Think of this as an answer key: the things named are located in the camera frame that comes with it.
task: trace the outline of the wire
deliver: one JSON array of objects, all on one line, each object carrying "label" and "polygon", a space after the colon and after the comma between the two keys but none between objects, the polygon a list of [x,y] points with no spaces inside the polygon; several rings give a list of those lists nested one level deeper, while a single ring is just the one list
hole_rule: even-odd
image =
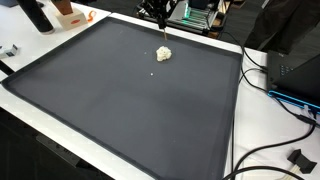
[{"label": "wire", "polygon": [[260,90],[260,91],[263,91],[263,92],[265,92],[266,94],[268,94],[268,91],[267,91],[267,90],[262,89],[261,87],[258,87],[258,86],[256,86],[256,85],[253,85],[253,84],[248,80],[247,76],[246,76],[246,75],[244,74],[244,72],[243,72],[242,66],[241,66],[240,69],[241,69],[241,72],[242,72],[242,74],[243,74],[244,79],[247,81],[247,83],[248,83],[250,86],[252,86],[252,87],[254,87],[254,88],[256,88],[256,89],[258,89],[258,90]]},{"label": "wire", "polygon": [[226,177],[224,177],[222,180],[228,180],[230,178],[235,178],[238,174],[243,173],[243,172],[247,172],[247,171],[253,171],[253,170],[271,170],[271,171],[278,171],[278,172],[282,172],[285,173],[287,175],[290,175],[298,180],[304,180],[302,177],[299,177],[298,175],[281,169],[281,168],[277,168],[277,167],[271,167],[271,166],[252,166],[252,167],[247,167],[247,168],[243,168],[243,169],[239,169],[237,171],[234,171],[232,173],[230,173],[229,175],[227,175]]},{"label": "wire", "polygon": [[296,139],[293,139],[293,140],[290,140],[290,141],[285,141],[285,142],[282,142],[282,143],[277,143],[277,144],[272,144],[272,145],[267,145],[267,146],[262,146],[262,147],[258,147],[258,148],[255,148],[249,152],[247,152],[244,156],[241,157],[241,159],[238,161],[238,163],[236,164],[236,167],[234,168],[234,172],[237,171],[241,165],[241,163],[248,157],[250,156],[251,154],[257,152],[257,151],[260,151],[260,150],[263,150],[263,149],[268,149],[268,148],[274,148],[274,147],[279,147],[279,146],[284,146],[284,145],[287,145],[287,144],[291,144],[291,143],[295,143],[295,142],[298,142],[298,141],[301,141],[301,140],[304,140],[306,138],[308,138],[314,131],[315,129],[315,125],[312,125],[311,129],[303,136],[299,137],[299,138],[296,138]]},{"label": "wire", "polygon": [[240,42],[239,42],[238,40],[236,40],[236,38],[235,38],[232,34],[230,34],[229,32],[223,32],[223,33],[228,34],[228,35],[241,47],[241,49],[244,51],[244,54],[248,57],[248,59],[249,59],[254,65],[258,66],[259,68],[261,68],[261,69],[263,69],[263,70],[267,70],[267,69],[268,69],[267,67],[261,66],[261,65],[259,65],[258,63],[256,63],[254,60],[252,60],[252,58],[248,55],[246,49],[240,44]]},{"label": "wire", "polygon": [[246,71],[242,74],[242,76],[240,77],[240,79],[239,79],[239,84],[240,84],[241,80],[243,79],[243,77],[246,75],[246,73],[248,73],[249,71],[253,71],[253,70],[255,70],[255,71],[260,71],[260,72],[262,72],[262,73],[266,73],[266,71],[264,71],[264,70],[262,70],[262,69],[258,69],[258,68],[248,69],[248,70],[246,70]]},{"label": "wire", "polygon": [[[226,34],[228,34],[235,42],[237,42],[237,44],[241,47],[241,50],[242,50],[242,61],[243,61],[243,59],[244,59],[244,54],[246,54],[246,52],[245,52],[245,48],[240,44],[240,42],[238,41],[238,40],[236,40],[235,38],[234,38],[234,36],[232,35],[232,34],[230,34],[230,33],[228,33],[228,32],[224,32],[224,33],[226,33]],[[263,68],[263,66],[260,66],[260,65],[258,65],[261,69],[261,71],[262,72],[266,72],[266,68]],[[252,87],[254,87],[254,88],[257,88],[257,89],[259,89],[259,90],[261,90],[261,91],[263,91],[263,92],[265,92],[265,93],[268,93],[267,92],[267,90],[265,90],[265,89],[262,89],[262,88],[260,88],[260,87],[258,87],[258,86],[255,86],[255,85],[253,85],[248,79],[247,79],[247,77],[246,77],[246,73],[247,72],[249,72],[249,70],[247,70],[246,72],[244,72],[243,71],[243,67],[242,67],[242,65],[241,65],[241,72],[242,72],[242,77],[249,83],[249,85],[251,85]],[[235,174],[237,174],[237,173],[241,173],[241,172],[238,172],[239,170],[239,167],[240,167],[240,165],[241,165],[241,163],[244,161],[244,159],[246,159],[249,155],[251,155],[252,153],[255,153],[255,152],[257,152],[257,151],[259,151],[259,150],[263,150],[263,149],[267,149],[267,148],[273,148],[273,147],[278,147],[278,146],[283,146],[283,145],[287,145],[287,144],[291,144],[291,143],[294,143],[294,142],[298,142],[298,141],[301,141],[301,140],[304,140],[304,139],[306,139],[306,138],[308,138],[313,132],[314,132],[314,129],[315,129],[315,127],[316,127],[316,125],[317,125],[317,123],[315,122],[315,121],[313,121],[313,120],[310,120],[309,118],[307,118],[307,117],[304,117],[304,116],[302,116],[302,115],[297,115],[297,114],[294,114],[294,113],[292,113],[291,111],[289,111],[281,102],[280,102],[280,105],[287,111],[287,112],[289,112],[290,114],[292,114],[292,115],[294,115],[296,118],[298,118],[298,119],[300,119],[300,120],[302,120],[302,121],[304,121],[304,122],[306,122],[306,123],[308,123],[308,124],[311,124],[312,125],[312,127],[311,127],[311,129],[310,129],[310,131],[308,132],[308,133],[306,133],[304,136],[302,136],[302,137],[299,137],[299,138],[296,138],[296,139],[293,139],[293,140],[290,140],[290,141],[286,141],[286,142],[282,142],[282,143],[277,143],[277,144],[272,144],[272,145],[267,145],[267,146],[262,146],[262,147],[259,147],[259,148],[256,148],[256,149],[253,149],[253,150],[251,150],[251,151],[249,151],[248,153],[246,153],[244,156],[242,156],[241,157],[241,159],[237,162],[237,164],[236,164],[236,166],[235,166],[235,168],[234,168],[234,171],[232,171],[232,173],[235,173]],[[234,158],[234,154],[233,154],[233,148],[234,148],[234,127],[233,127],[233,129],[232,129],[232,133],[233,133],[233,139],[232,139],[232,157],[231,157],[231,159],[232,159],[232,163],[231,164],[233,164],[233,158]]]}]

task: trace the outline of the black object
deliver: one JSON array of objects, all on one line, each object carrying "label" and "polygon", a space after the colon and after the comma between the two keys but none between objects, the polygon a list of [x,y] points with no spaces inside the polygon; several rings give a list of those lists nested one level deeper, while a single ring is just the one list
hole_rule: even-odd
[{"label": "black object", "polygon": [[320,21],[320,1],[269,1],[259,13],[245,47],[289,54]]},{"label": "black object", "polygon": [[204,10],[207,8],[210,0],[189,0],[189,6],[191,8]]},{"label": "black object", "polygon": [[316,162],[312,162],[308,158],[306,158],[301,153],[301,149],[294,150],[288,157],[288,160],[292,162],[292,164],[299,166],[302,174],[310,174],[314,167],[317,165]]},{"label": "black object", "polygon": [[[160,46],[170,60],[157,62]],[[211,180],[223,176],[240,65],[237,53],[106,18],[3,86],[156,178]]]},{"label": "black object", "polygon": [[44,4],[43,4],[42,2],[37,1],[37,3],[38,3],[38,6],[39,6],[40,8],[43,8],[43,7],[44,7]]},{"label": "black object", "polygon": [[0,0],[0,5],[6,6],[6,7],[13,7],[18,5],[17,0]]},{"label": "black object", "polygon": [[269,96],[301,108],[308,105],[313,112],[320,112],[320,55],[311,60],[270,51],[268,53],[267,88]]},{"label": "black object", "polygon": [[1,60],[0,60],[0,70],[8,76],[14,73],[14,71],[5,63],[3,63]]},{"label": "black object", "polygon": [[221,32],[223,28],[225,27],[226,21],[227,21],[227,14],[224,14],[222,12],[217,13],[217,19],[221,20],[220,25],[212,25],[210,27],[211,32]]},{"label": "black object", "polygon": [[145,0],[140,4],[150,17],[157,20],[159,29],[165,29],[167,27],[166,20],[169,15],[169,12],[167,12],[168,1],[169,0]]},{"label": "black object", "polygon": [[273,166],[251,166],[251,167],[246,167],[242,168],[239,170],[235,170],[226,177],[224,177],[222,180],[228,180],[228,179],[235,179],[238,174],[247,172],[247,171],[254,171],[254,170],[269,170],[269,171],[277,171],[277,172],[282,172],[284,174],[290,175],[298,180],[304,180],[302,177],[294,174],[293,172],[287,171],[285,169],[281,169],[278,167],[273,167]]},{"label": "black object", "polygon": [[50,34],[54,31],[52,24],[35,0],[17,0],[22,10],[27,14],[38,31],[42,34]]}]

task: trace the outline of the white table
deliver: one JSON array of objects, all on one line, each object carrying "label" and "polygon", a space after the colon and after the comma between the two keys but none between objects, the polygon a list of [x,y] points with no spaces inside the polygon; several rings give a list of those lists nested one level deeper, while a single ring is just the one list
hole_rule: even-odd
[{"label": "white table", "polygon": [[[2,41],[6,41],[6,43],[15,43],[18,47],[21,47],[21,51],[16,57],[4,60],[4,62],[14,70],[18,70],[31,63],[52,50],[54,47],[67,41],[87,28],[79,27],[68,32],[63,31],[59,28],[60,25],[58,25],[58,22],[52,16],[52,12],[54,11],[53,6],[49,5],[47,1],[45,1],[45,4],[47,6],[44,8],[44,11],[52,24],[57,28],[56,33],[49,36],[40,35],[19,7],[12,9],[0,7],[0,22],[12,19],[11,22],[8,21],[10,23],[7,26],[0,27],[1,32],[6,32],[6,35],[3,33],[0,34],[0,39]],[[73,5],[85,12],[85,14],[93,9],[81,5]],[[109,12],[97,9],[94,10],[97,11],[97,16],[92,24],[110,15]],[[158,30],[158,26],[150,22],[130,18],[120,14],[111,14],[110,16]],[[25,28],[22,28],[22,24],[20,22],[13,21],[13,19],[19,19],[21,22],[24,22],[25,25],[23,27]],[[169,38],[170,34],[175,34],[180,37],[202,42],[218,48],[238,53],[241,52],[241,49],[233,44],[209,39],[172,28],[167,28],[166,31],[169,34]],[[266,54],[250,49],[247,49],[247,52],[257,63],[265,63]],[[251,67],[254,67],[254,65],[245,58],[244,69]],[[0,80],[5,77],[6,75],[0,72]],[[248,73],[248,78],[253,84],[262,87],[265,84],[264,75],[260,75],[257,72]],[[153,179],[95,142],[60,123],[60,121],[13,96],[2,86],[0,87],[0,106],[114,179]],[[288,107],[297,113],[300,113],[301,111],[296,107],[289,105]],[[237,161],[244,153],[255,147],[299,137],[305,134],[308,128],[308,125],[296,120],[280,108],[274,100],[258,90],[253,89],[247,83],[241,83],[239,87],[235,116],[235,161]],[[313,161],[320,162],[319,129],[316,129],[315,133],[303,142],[255,153],[244,162],[244,166],[271,165],[289,169],[291,165],[286,160],[286,157],[293,149],[300,148],[302,149],[303,154],[308,158]],[[228,156],[227,159],[225,170],[226,174],[230,172],[229,158],[230,156]],[[277,179],[282,176],[283,174],[276,172],[252,171],[245,173],[243,176],[239,176],[238,179],[270,180]],[[318,177],[320,177],[320,167],[316,166],[312,175],[304,175],[303,177],[308,180],[318,180]]]}]

